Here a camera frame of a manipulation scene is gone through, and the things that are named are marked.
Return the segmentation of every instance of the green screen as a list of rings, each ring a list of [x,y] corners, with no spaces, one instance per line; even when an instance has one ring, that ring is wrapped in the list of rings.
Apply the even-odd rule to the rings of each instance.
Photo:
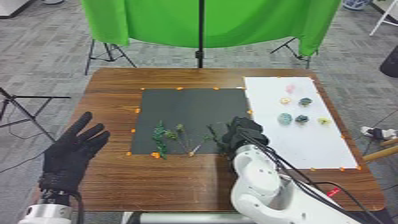
[[[301,39],[311,56],[325,37],[340,0],[206,0],[205,47]],[[93,38],[197,48],[199,0],[82,0]]]

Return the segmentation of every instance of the wooden table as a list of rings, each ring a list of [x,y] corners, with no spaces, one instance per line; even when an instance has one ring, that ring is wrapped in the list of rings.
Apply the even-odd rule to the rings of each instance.
[[[93,75],[86,96],[71,121],[82,113],[94,113],[112,133],[110,142],[89,166],[82,183],[87,211],[231,211],[229,192],[235,175],[221,155],[187,158],[169,155],[167,160],[149,155],[128,156],[135,109],[141,106],[141,88],[235,88],[244,76],[281,76],[315,79],[324,101],[334,116],[361,170],[304,170],[317,181],[343,185],[370,210],[384,208],[384,196],[363,162],[359,150],[311,71],[302,69],[123,69],[103,68]],[[340,193],[334,199],[345,209],[361,210]]]

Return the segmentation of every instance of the hand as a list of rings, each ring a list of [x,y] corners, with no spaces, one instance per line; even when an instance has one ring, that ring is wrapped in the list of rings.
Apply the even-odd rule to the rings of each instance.
[[[66,192],[78,192],[89,161],[110,137],[109,131],[103,131],[103,124],[98,124],[78,134],[91,119],[93,114],[86,112],[45,152],[43,176],[39,179],[41,190],[54,189]]]

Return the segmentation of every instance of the light stand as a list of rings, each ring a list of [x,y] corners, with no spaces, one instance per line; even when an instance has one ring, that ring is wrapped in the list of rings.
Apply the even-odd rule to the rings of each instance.
[[[125,51],[121,50],[121,47],[116,45],[116,44],[107,44],[103,43],[103,47],[105,47],[105,53],[102,55],[107,54],[109,58],[102,58],[102,55],[98,57],[93,57],[93,52],[94,52],[94,47],[96,47],[96,40],[93,39],[93,42],[91,42],[91,50],[89,50],[89,58],[87,58],[87,64],[86,64],[86,72],[84,72],[84,75],[87,76],[89,75],[89,69],[91,69],[91,61],[93,60],[102,60],[102,61],[107,61],[107,62],[116,62],[119,58],[126,58],[132,66],[137,68],[135,64],[133,64],[133,61],[125,53]],[[119,51],[121,53],[121,56],[119,57],[114,57],[114,50]]]
[[[32,122],[38,129],[41,130],[43,134],[46,135],[46,137],[50,138],[52,142],[55,142],[55,138],[52,137],[52,135],[48,134],[46,129],[43,128],[41,124],[38,123],[36,117],[39,116],[39,113],[50,103],[50,101],[54,99],[71,99],[71,97],[68,96],[16,96],[16,95],[9,95],[9,93],[6,92],[4,88],[0,87],[0,94],[4,95],[4,106],[2,106],[2,111],[0,111],[0,122],[4,119],[4,114],[6,114],[6,110],[7,110],[7,105],[9,103],[14,105],[16,109],[22,111],[23,115],[25,115],[25,119],[22,119],[20,121],[14,121],[4,125],[0,125],[0,128],[6,128],[20,123],[25,122]],[[30,112],[27,111],[27,109],[23,108],[22,104],[18,103],[16,99],[46,99],[45,104],[41,105],[39,110],[36,111],[34,114],[30,114]]]
[[[199,0],[199,49],[196,52],[197,58],[197,68],[203,68],[203,59],[205,59],[205,0]]]
[[[308,58],[306,58],[302,55],[299,55],[299,54],[295,53],[295,51],[293,51],[293,49],[292,49],[292,47],[290,47],[290,42],[292,42],[295,39],[297,39],[297,38],[293,38],[293,39],[290,39],[290,40],[286,41],[286,43],[277,47],[277,49],[270,52],[270,54],[274,54],[274,53],[281,50],[281,48],[286,47],[286,48],[290,49],[290,51],[292,51],[292,54],[293,54],[295,58],[297,58],[301,61],[306,61],[306,62],[308,62],[308,64],[306,64],[306,69],[309,69],[311,56],[308,56]]]

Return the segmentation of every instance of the orange object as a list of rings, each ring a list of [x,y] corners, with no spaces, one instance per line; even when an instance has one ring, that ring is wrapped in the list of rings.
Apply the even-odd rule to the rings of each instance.
[[[155,159],[158,159],[160,158],[160,153],[158,152],[153,152],[151,153],[151,156],[155,157]]]

